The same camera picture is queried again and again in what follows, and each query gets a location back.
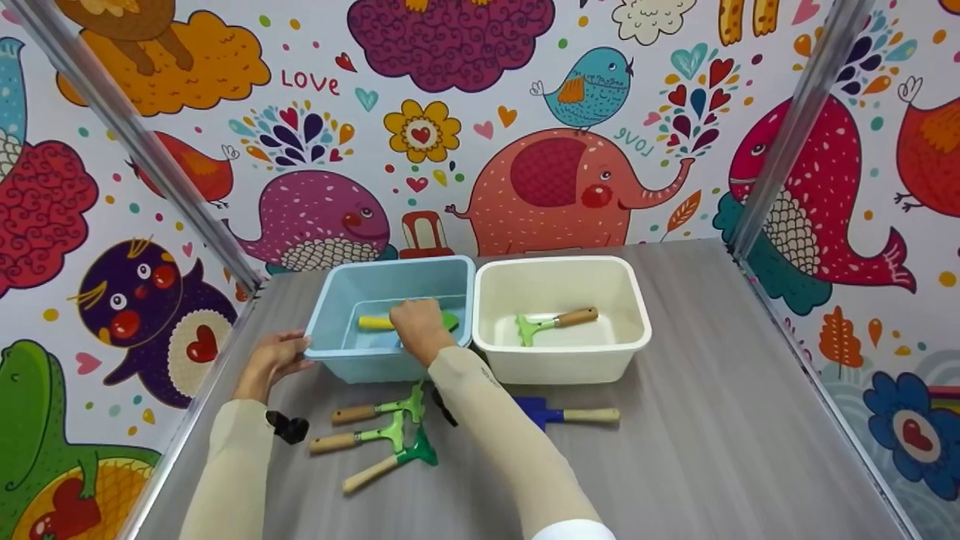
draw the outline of purple whale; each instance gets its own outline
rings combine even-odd
[[[274,178],[260,193],[259,212],[260,237],[234,237],[247,255],[288,271],[376,260],[390,240],[387,214],[373,195],[328,171]]]

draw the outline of gray table surface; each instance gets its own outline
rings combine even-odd
[[[636,271],[653,339],[622,380],[590,386],[508,386],[556,408],[619,407],[618,429],[547,428],[608,527],[626,539],[904,538],[762,304],[718,240],[597,250]],[[193,433],[142,526],[174,538],[206,458],[216,409],[255,341],[306,325],[324,273],[277,276],[261,293]],[[325,369],[282,381],[270,407],[310,421],[336,408],[400,399],[407,384],[346,385]],[[386,419],[358,424],[369,429]],[[389,443],[310,457],[277,440],[264,538],[519,538],[516,510],[462,428],[432,404],[425,426],[440,456],[411,462],[345,498],[346,477],[389,454]]]

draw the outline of person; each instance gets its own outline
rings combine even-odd
[[[434,299],[407,300],[390,311],[403,347],[427,368],[446,407],[506,482],[526,540],[614,540],[566,459],[520,410],[487,364],[457,346]],[[217,414],[204,472],[180,540],[260,540],[267,467],[274,445],[267,423],[270,389],[309,369],[302,331],[268,336],[240,377],[233,400]]]

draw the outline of beige sleeve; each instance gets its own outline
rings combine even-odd
[[[525,539],[568,520],[600,522],[569,463],[479,356],[447,347],[429,373],[446,407],[506,480]]]
[[[183,520],[180,540],[260,540],[274,428],[267,407],[234,400],[217,413],[206,467]]]

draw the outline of plastic bin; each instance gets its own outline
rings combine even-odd
[[[493,373],[511,384],[583,384],[623,377],[651,335],[634,269],[604,256],[521,258],[492,262],[477,273],[473,342]],[[583,307],[595,322],[537,333],[522,347],[516,316],[538,322]]]
[[[434,297],[460,318],[453,336],[470,342],[476,265],[462,256],[344,264],[330,271],[306,333],[304,352],[347,383],[421,380],[419,362],[400,347],[395,331],[361,331],[361,315],[386,317],[405,298]]]

